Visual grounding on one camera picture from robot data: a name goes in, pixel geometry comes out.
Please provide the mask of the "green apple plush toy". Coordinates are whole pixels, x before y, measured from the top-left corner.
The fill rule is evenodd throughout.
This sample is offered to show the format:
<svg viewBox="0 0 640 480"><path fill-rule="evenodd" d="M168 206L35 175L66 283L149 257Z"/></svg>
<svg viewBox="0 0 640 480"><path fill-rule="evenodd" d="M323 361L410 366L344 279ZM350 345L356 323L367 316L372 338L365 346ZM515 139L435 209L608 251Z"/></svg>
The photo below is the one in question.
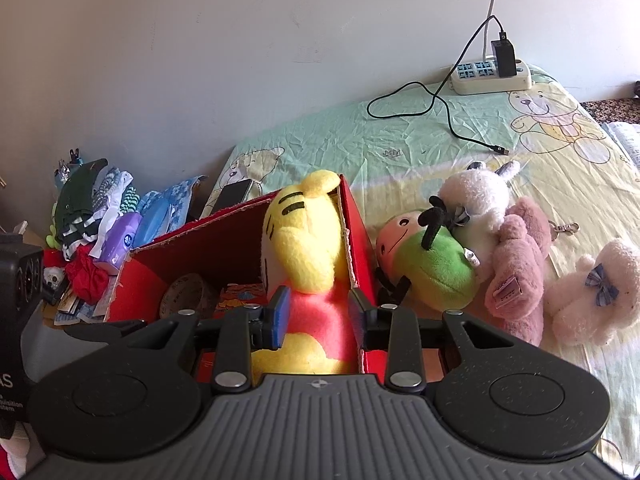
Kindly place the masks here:
<svg viewBox="0 0 640 480"><path fill-rule="evenodd" d="M444 312L468 306L478 291L477 256L451 234L457 220L468 223L444 201L430 198L431 207L398 214L388 220L375 242L381 285L379 304L402 304Z"/></svg>

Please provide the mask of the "yellow tiger plush toy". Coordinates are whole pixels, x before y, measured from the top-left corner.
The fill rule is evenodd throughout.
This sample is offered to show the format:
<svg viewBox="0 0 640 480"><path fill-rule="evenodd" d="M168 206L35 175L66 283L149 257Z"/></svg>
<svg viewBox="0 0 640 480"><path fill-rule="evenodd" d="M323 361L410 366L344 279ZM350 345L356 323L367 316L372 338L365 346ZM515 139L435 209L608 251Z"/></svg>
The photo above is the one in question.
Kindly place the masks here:
<svg viewBox="0 0 640 480"><path fill-rule="evenodd" d="M260 270L267 296L291 289L282 347L252 355L253 380L265 374L352 374L357 346L347 313L348 266L337 190L320 169L282 188L262 222Z"/></svg>

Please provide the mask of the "pink plush toy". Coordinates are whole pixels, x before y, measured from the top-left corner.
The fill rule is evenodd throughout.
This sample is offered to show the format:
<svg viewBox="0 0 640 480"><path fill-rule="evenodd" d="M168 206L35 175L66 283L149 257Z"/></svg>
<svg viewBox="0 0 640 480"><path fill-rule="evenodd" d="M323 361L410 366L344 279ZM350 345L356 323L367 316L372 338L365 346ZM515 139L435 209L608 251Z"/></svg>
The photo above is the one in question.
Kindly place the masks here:
<svg viewBox="0 0 640 480"><path fill-rule="evenodd" d="M552 244L546 214L523 196L506 210L492 253L492 277L484 305L495 326L539 346L544 334L544 260Z"/></svg>

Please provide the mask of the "white rabbit plush toy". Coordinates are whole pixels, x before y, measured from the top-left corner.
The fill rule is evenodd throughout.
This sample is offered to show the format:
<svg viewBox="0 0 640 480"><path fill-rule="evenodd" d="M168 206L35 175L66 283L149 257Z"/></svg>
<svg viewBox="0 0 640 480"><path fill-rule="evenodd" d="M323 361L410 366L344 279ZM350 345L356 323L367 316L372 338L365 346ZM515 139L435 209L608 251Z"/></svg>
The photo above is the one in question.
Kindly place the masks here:
<svg viewBox="0 0 640 480"><path fill-rule="evenodd" d="M454 216L452 236L477 258L475 272L480 284L494 274L491 257L510 205L509 182L520 170L517 160L496 170L490 170L484 162L471 162L468 168L450 176L438 192Z"/></svg>

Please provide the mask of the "red envelope packet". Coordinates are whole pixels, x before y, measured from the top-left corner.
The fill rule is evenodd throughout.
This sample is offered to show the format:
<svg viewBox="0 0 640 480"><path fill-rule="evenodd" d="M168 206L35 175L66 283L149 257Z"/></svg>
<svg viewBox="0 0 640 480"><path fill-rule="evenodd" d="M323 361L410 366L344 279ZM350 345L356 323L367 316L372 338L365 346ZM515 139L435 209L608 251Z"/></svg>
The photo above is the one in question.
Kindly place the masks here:
<svg viewBox="0 0 640 480"><path fill-rule="evenodd" d="M268 304L262 283L228 284L221 289L218 295L213 318L222 318L227 311L242 308L248 304L258 304L258 306Z"/></svg>

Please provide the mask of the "brown tape roll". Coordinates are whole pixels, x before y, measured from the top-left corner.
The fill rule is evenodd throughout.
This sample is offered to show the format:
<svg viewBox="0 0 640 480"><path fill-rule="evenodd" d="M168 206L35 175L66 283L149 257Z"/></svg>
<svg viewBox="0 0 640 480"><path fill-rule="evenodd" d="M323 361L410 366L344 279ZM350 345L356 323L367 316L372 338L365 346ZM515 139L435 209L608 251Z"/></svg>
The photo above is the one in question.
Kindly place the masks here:
<svg viewBox="0 0 640 480"><path fill-rule="evenodd" d="M201 318L209 318L215 309L215 296L200 274L190 273L177 278L160 300L158 315L168 318L181 310L193 310Z"/></svg>

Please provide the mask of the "red cardboard box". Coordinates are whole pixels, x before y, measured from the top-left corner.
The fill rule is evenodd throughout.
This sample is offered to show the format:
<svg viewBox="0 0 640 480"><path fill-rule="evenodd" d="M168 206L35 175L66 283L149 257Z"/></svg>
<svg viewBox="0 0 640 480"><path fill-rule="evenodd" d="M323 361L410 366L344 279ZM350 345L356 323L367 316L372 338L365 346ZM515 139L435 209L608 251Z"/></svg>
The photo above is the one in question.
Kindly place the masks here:
<svg viewBox="0 0 640 480"><path fill-rule="evenodd" d="M108 322L160 318L160 300L180 276L196 273L215 296L228 284L262 283L262 222L276 193L216 212L130 252L119 271L105 318ZM346 179L337 190L348 266L348 292L360 288L375 300L373 250ZM385 351L357 346L357 370L384 376Z"/></svg>

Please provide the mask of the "blue plastic case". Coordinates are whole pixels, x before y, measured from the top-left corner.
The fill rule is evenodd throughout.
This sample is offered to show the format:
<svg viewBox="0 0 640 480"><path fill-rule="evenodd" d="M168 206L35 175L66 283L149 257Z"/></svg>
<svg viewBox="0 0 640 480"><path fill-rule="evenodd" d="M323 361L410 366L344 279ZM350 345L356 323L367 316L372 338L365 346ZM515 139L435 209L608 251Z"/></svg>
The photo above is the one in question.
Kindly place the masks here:
<svg viewBox="0 0 640 480"><path fill-rule="evenodd" d="M159 236L169 232L171 217L174 214L174 206L164 196L160 196L141 215L141 220L132 242L133 248L138 248L151 243Z"/></svg>

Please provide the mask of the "red cloth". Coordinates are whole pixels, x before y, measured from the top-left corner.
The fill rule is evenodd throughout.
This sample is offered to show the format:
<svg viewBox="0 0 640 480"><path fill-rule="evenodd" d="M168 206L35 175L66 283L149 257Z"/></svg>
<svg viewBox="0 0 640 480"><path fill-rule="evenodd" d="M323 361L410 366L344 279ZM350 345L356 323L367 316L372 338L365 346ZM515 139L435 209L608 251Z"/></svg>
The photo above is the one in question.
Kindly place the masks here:
<svg viewBox="0 0 640 480"><path fill-rule="evenodd" d="M92 245L81 245L70 261L60 250L48 248L43 253L43 285L48 292L65 290L67 286L78 299L95 307L110 284L108 273L96 265L90 255Z"/></svg>

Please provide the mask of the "cartoon bear bed sheet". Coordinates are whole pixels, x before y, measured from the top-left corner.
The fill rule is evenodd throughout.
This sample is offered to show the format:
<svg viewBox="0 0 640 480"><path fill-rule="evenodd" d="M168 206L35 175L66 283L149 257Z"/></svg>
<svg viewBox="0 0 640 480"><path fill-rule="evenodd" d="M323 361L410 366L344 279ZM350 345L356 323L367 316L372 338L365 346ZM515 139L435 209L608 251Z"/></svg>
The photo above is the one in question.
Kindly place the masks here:
<svg viewBox="0 0 640 480"><path fill-rule="evenodd" d="M424 208L471 162L496 170L510 160L521 170L509 182L509 207L527 196L548 221L580 226L551 244L548 282L611 240L638 240L637 167L574 96L541 72L526 91L447 90L433 104L411 87L372 104L322 110L236 144L216 188L252 179L250 197L257 197L329 169L346 178L369 234L377 236L388 219Z"/></svg>

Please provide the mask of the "white bear plush with bow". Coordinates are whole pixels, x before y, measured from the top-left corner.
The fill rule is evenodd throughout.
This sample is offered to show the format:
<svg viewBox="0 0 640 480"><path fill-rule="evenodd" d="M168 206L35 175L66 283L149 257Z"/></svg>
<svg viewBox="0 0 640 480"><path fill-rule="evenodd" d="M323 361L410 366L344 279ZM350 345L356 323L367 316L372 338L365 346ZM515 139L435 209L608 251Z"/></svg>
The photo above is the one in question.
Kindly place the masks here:
<svg viewBox="0 0 640 480"><path fill-rule="evenodd" d="M639 247L623 238L584 255L576 270L544 289L544 312L566 346L604 346L639 322Z"/></svg>

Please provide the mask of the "metal keyring clasp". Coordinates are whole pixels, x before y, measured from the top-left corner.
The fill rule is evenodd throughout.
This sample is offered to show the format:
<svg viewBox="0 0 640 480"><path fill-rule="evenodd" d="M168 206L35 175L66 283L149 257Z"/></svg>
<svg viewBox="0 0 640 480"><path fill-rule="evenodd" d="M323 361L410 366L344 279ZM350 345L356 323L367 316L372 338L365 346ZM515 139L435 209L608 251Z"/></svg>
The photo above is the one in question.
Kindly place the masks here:
<svg viewBox="0 0 640 480"><path fill-rule="evenodd" d="M580 226L577 222L557 224L553 221L549 221L549 224L552 240L556 240L560 235L573 236L580 230Z"/></svg>

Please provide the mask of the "pile of folded socks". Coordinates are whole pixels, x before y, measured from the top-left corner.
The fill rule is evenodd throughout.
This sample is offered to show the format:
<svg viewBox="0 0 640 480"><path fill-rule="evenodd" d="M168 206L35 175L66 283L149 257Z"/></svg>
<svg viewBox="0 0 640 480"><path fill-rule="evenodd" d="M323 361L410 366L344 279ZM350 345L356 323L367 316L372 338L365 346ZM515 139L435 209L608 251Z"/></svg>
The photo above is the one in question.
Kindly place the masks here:
<svg viewBox="0 0 640 480"><path fill-rule="evenodd" d="M58 162L54 184L58 198L46 242L62 252L66 262L81 248L100 258L116 221L134 211L140 200L129 171L111 166L105 158L86 162L78 148Z"/></svg>

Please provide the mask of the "black charger plug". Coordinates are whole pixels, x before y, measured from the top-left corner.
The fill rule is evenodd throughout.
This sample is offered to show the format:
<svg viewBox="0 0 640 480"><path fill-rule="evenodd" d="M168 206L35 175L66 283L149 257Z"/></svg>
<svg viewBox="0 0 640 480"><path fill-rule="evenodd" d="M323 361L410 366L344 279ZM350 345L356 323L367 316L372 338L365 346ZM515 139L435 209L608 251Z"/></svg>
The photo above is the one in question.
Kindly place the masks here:
<svg viewBox="0 0 640 480"><path fill-rule="evenodd" d="M491 41L491 49L498 76L509 78L516 75L516 58L513 44L505 32L500 32L497 40Z"/></svg>

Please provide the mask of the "dark patterned mattress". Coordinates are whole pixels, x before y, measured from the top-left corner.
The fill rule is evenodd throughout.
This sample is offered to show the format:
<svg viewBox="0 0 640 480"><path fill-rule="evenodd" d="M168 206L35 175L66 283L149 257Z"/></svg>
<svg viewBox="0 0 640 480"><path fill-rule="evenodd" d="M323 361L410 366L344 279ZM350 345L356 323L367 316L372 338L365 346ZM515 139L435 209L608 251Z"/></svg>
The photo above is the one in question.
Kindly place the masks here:
<svg viewBox="0 0 640 480"><path fill-rule="evenodd" d="M640 99L623 98L582 102L582 108L599 124L640 122Z"/></svg>

